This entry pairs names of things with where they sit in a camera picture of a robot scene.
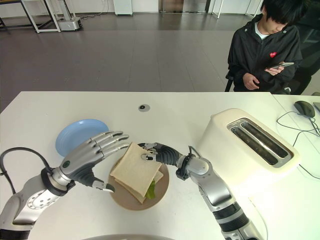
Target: white shirt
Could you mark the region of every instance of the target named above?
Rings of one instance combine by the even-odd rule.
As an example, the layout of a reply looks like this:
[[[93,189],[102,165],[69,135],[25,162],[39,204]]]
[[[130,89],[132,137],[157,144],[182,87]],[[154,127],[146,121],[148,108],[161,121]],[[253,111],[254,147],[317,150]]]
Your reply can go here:
[[[255,29],[255,33],[258,34],[258,36],[261,38],[261,40],[265,39],[266,37],[268,37],[269,35],[264,35],[262,34],[261,32],[259,32],[259,29],[258,29],[258,22],[256,22],[254,24],[254,29]]]

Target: blue plate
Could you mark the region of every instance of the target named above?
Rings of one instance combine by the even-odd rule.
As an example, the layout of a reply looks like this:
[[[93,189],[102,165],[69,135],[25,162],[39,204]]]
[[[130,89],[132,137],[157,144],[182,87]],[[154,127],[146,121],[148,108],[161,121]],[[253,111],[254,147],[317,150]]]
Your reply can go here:
[[[96,119],[83,119],[65,127],[55,140],[55,149],[63,157],[89,138],[109,131],[107,125]]]

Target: white toaster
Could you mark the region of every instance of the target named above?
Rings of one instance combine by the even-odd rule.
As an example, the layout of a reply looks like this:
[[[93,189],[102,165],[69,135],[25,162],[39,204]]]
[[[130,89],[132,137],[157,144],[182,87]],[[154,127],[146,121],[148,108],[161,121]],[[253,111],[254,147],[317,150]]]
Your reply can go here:
[[[197,150],[236,196],[263,190],[300,163],[289,143],[238,108],[211,116]]]

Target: gray floor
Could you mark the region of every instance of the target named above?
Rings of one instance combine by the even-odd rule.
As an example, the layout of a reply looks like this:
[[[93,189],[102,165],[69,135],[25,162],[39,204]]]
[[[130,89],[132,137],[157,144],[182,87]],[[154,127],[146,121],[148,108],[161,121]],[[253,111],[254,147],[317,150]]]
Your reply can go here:
[[[233,33],[249,20],[106,14],[83,20],[77,32],[2,30],[1,110],[20,91],[223,92]]]

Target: sandwich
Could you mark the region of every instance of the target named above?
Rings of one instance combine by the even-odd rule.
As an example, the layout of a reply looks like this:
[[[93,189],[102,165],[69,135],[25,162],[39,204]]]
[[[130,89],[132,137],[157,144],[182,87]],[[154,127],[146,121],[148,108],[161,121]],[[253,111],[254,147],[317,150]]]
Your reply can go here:
[[[118,161],[110,175],[131,193],[141,204],[148,198],[154,198],[154,188],[164,176],[159,168],[160,162],[141,158],[148,151],[132,142],[124,156]]]

